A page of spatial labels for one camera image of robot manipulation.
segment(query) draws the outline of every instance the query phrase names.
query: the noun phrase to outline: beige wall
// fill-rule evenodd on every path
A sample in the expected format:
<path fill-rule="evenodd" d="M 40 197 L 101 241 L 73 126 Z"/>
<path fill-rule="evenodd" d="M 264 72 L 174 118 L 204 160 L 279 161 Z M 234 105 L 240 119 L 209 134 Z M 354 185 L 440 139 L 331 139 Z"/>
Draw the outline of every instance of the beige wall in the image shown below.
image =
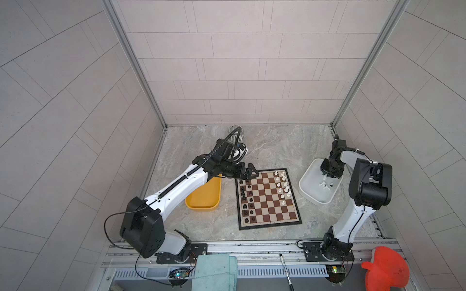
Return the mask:
<path fill-rule="evenodd" d="M 161 132 L 100 1 L 0 1 L 0 289 L 84 290 Z"/>
<path fill-rule="evenodd" d="M 394 1 L 113 1 L 168 124 L 329 123 Z"/>
<path fill-rule="evenodd" d="M 336 127 L 393 166 L 376 212 L 424 290 L 466 290 L 466 2 L 411 0 Z"/>

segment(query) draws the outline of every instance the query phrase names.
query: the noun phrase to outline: chessboard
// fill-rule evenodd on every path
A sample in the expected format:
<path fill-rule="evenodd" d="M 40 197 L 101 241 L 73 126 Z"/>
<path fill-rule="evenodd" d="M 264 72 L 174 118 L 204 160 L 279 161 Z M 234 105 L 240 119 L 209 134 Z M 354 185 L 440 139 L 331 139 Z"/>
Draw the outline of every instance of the chessboard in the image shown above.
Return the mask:
<path fill-rule="evenodd" d="M 260 170 L 252 180 L 236 180 L 240 230 L 301 224 L 287 169 Z"/>

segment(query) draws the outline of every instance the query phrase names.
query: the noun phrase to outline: yellow tray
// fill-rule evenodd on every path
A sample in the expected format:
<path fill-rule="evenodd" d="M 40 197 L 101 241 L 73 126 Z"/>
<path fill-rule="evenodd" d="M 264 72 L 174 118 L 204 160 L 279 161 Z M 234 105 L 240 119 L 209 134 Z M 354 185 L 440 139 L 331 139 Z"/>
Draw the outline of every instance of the yellow tray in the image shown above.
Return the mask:
<path fill-rule="evenodd" d="M 214 210 L 220 203 L 221 189 L 222 179 L 213 177 L 186 197 L 186 206 L 193 210 Z"/>

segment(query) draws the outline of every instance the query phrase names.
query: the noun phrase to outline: red plush toy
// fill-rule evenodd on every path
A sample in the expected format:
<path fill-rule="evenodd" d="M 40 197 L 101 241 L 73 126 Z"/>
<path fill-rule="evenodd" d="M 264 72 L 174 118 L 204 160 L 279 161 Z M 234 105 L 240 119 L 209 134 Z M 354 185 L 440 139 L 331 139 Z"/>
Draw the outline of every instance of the red plush toy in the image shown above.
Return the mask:
<path fill-rule="evenodd" d="M 372 253 L 372 263 L 361 264 L 361 267 L 367 269 L 367 291 L 390 291 L 390 287 L 403 288 L 408 284 L 408 264 L 397 252 L 380 246 Z"/>

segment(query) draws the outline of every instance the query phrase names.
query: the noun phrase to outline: white plastic container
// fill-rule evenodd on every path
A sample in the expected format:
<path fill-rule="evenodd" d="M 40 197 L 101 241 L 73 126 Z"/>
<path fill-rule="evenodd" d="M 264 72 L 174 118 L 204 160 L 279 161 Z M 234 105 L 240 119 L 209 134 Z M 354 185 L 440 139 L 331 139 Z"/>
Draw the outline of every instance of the white plastic container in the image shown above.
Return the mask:
<path fill-rule="evenodd" d="M 301 196 L 317 206 L 330 203 L 342 182 L 341 178 L 330 178 L 322 175 L 320 171 L 322 162 L 323 159 L 313 160 L 301 180 L 299 180 L 299 192 Z"/>

